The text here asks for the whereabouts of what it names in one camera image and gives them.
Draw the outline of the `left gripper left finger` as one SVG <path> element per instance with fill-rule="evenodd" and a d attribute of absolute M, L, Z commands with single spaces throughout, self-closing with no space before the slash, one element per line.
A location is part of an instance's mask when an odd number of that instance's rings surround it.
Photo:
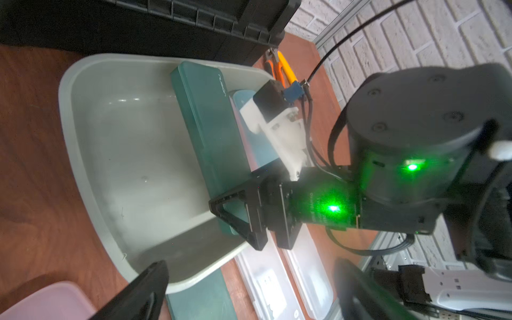
<path fill-rule="evenodd" d="M 168 281 L 166 262 L 154 262 L 91 318 L 158 319 Z"/>

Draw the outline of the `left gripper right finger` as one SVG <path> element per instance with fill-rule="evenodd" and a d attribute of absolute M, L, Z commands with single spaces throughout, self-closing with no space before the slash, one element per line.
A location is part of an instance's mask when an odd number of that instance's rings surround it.
<path fill-rule="evenodd" d="M 339 258 L 333 276 L 344 319 L 415 319 L 385 289 L 347 259 Z"/>

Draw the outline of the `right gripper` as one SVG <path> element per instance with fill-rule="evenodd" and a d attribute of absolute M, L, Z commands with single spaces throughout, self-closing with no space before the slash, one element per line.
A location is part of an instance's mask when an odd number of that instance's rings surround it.
<path fill-rule="evenodd" d="M 214 197 L 209 209 L 253 249 L 261 251 L 267 245 L 268 226 L 277 246 L 291 250 L 305 224 L 340 231 L 357 228 L 359 196 L 355 182 L 318 167 L 302 169 L 297 181 L 279 168 L 265 179 L 253 178 Z"/>

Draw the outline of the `pink pencil case with label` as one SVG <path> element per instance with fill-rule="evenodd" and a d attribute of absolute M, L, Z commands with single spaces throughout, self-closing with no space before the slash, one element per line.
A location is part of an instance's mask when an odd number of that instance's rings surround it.
<path fill-rule="evenodd" d="M 251 148 L 251 144 L 247 138 L 247 135 L 246 135 L 246 132 L 245 132 L 245 122 L 242 120 L 241 118 L 241 115 L 239 113 L 239 110 L 236 108 L 236 105 L 234 105 L 233 107 L 233 112 L 235 114 L 235 118 L 236 118 L 236 121 L 237 121 L 237 126 L 238 126 L 238 129 L 239 129 L 239 133 L 240 133 L 240 136 L 241 136 L 241 140 L 242 140 L 242 143 L 243 143 L 243 147 L 244 147 L 244 150 L 245 150 L 245 154 L 246 154 L 246 158 L 247 158 L 247 161 L 248 161 L 248 164 L 249 164 L 249 168 L 251 171 L 255 171 L 256 169 L 259 168 L 259 164 L 253 154 L 253 150 Z"/>

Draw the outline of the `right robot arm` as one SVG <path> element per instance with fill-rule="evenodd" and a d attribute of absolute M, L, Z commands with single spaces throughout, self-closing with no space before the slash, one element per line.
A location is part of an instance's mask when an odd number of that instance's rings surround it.
<path fill-rule="evenodd" d="M 420 67 L 376 73 L 342 110 L 329 136 L 328 162 L 307 167 L 310 129 L 288 118 L 300 100 L 313 115 L 307 82 L 268 81 L 241 109 L 278 159 L 214 197 L 210 210 L 254 249 L 291 249 L 302 225 L 402 233 L 384 256 L 412 246 L 445 218 L 458 261 L 474 271 L 401 265 L 365 274 L 336 264 L 346 319 L 414 319 L 446 309 L 476 319 L 511 311 L 511 76 L 498 64 L 465 69 Z"/>

